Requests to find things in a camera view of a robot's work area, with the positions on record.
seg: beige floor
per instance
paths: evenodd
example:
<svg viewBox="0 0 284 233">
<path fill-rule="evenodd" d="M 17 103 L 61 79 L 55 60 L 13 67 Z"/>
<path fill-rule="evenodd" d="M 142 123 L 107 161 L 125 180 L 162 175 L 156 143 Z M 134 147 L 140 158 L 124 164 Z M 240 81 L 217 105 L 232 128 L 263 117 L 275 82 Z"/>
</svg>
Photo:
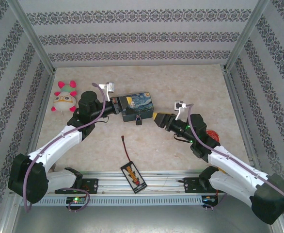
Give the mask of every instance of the beige floor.
<svg viewBox="0 0 284 233">
<path fill-rule="evenodd" d="M 51 112 L 53 93 L 59 91 L 58 81 L 78 84 L 77 101 L 87 90 L 100 92 L 91 83 L 115 82 L 112 96 L 149 92 L 155 112 L 174 112 L 174 101 L 194 103 L 193 113 L 200 113 L 209 129 L 215 130 L 221 144 L 248 163 L 236 117 L 219 65 L 203 66 L 139 66 L 139 67 L 77 67 L 58 68 L 52 94 L 41 129 L 38 147 L 58 134 L 72 116 L 71 112 Z M 196 158 L 189 144 L 174 140 L 173 132 L 144 119 L 142 126 L 123 122 L 121 115 L 112 115 L 107 124 L 97 123 L 93 132 L 69 150 L 56 163 L 56 171 L 70 166 L 79 171 L 120 171 L 127 151 L 140 171 L 204 169 L 207 163 Z"/>
</svg>

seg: purple cable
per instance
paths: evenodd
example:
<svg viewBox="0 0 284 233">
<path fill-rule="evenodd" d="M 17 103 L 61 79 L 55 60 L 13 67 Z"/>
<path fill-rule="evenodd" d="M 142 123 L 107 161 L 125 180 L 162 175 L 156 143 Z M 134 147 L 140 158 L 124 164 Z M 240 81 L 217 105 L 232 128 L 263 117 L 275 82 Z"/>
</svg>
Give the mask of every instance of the purple cable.
<svg viewBox="0 0 284 233">
<path fill-rule="evenodd" d="M 193 135 L 195 136 L 196 140 L 201 144 L 203 145 L 205 148 L 209 149 L 210 151 L 213 151 L 217 154 L 220 154 L 222 156 L 224 156 L 225 158 L 227 159 L 230 159 L 232 160 L 233 162 L 235 162 L 236 164 L 238 164 L 240 167 L 242 167 L 243 169 L 245 169 L 247 172 L 249 172 L 250 174 L 254 175 L 255 177 L 257 177 L 258 179 L 260 179 L 261 181 L 265 182 L 266 184 L 268 184 L 271 188 L 273 188 L 274 190 L 276 190 L 278 193 L 280 193 L 282 196 L 284 196 L 284 192 L 282 190 L 280 190 L 278 187 L 274 186 L 272 183 L 270 183 L 269 181 L 265 180 L 264 178 L 260 177 L 258 174 L 256 174 L 255 172 L 253 172 L 252 170 L 248 169 L 246 166 L 244 166 L 242 163 L 240 163 L 238 160 L 232 158 L 232 157 L 229 157 L 227 154 L 224 154 L 220 151 L 217 151 L 211 147 L 209 147 L 208 145 L 206 145 L 205 143 L 203 143 L 199 137 L 197 136 L 192 124 L 191 124 L 191 119 L 190 119 L 190 112 L 191 112 L 191 108 L 193 107 L 193 104 L 188 104 L 186 106 L 189 106 L 189 112 L 188 112 L 188 120 L 189 120 L 189 126 L 190 126 L 190 129 L 191 129 L 191 132 L 193 133 Z"/>
<path fill-rule="evenodd" d="M 79 126 L 75 129 L 72 129 L 68 132 L 65 132 L 63 135 L 60 135 L 58 137 L 56 137 L 54 140 L 52 140 L 50 143 L 48 143 L 41 151 L 39 154 L 37 154 L 37 156 L 35 157 L 35 159 L 31 162 L 30 166 L 28 167 L 27 171 L 26 171 L 26 174 L 25 174 L 25 178 L 24 178 L 24 183 L 23 183 L 23 186 L 22 186 L 22 197 L 23 197 L 23 200 L 24 200 L 24 209 L 26 211 L 26 213 L 29 212 L 29 210 L 31 209 L 31 206 L 32 204 L 30 204 L 30 208 L 28 209 L 28 205 L 27 205 L 27 181 L 28 181 L 28 177 L 29 177 L 29 174 L 30 174 L 30 171 L 33 167 L 33 165 L 35 164 L 35 162 L 39 159 L 40 155 L 42 155 L 51 145 L 53 145 L 55 142 L 57 142 L 59 139 L 63 138 L 64 136 L 76 131 L 76 130 L 80 130 L 82 128 L 85 128 L 87 126 L 90 126 L 92 124 L 94 124 L 98 119 L 101 118 L 101 116 L 103 115 L 104 113 L 104 110 L 105 110 L 105 96 L 104 96 L 104 93 L 102 91 L 102 89 L 99 87 L 98 84 L 96 83 L 92 83 L 93 86 L 97 87 L 101 94 L 102 94 L 102 98 L 103 98 L 103 106 L 102 106 L 102 110 L 101 110 L 101 113 L 99 114 L 99 116 L 94 119 L 93 121 L 89 122 L 88 124 L 86 125 L 82 125 L 82 126 Z"/>
<path fill-rule="evenodd" d="M 73 211 L 73 212 L 78 212 L 78 211 L 81 211 L 82 209 L 84 209 L 87 205 L 88 205 L 88 203 L 89 203 L 89 201 L 90 201 L 90 195 L 89 195 L 89 193 L 87 192 L 87 191 L 85 191 L 85 190 L 82 190 L 82 189 L 77 189 L 77 188 L 62 188 L 62 190 L 71 190 L 71 191 L 79 191 L 79 192 L 83 192 L 83 193 L 85 193 L 86 195 L 87 195 L 87 197 L 88 197 L 88 199 L 87 199 L 87 202 L 82 206 L 82 207 L 80 207 L 79 209 L 77 209 L 77 210 L 71 210 L 71 204 L 72 203 L 74 203 L 73 201 L 72 202 L 70 202 L 69 203 L 69 206 L 68 206 L 68 209 L 69 209 L 69 211 L 71 212 L 71 211 Z"/>
</svg>

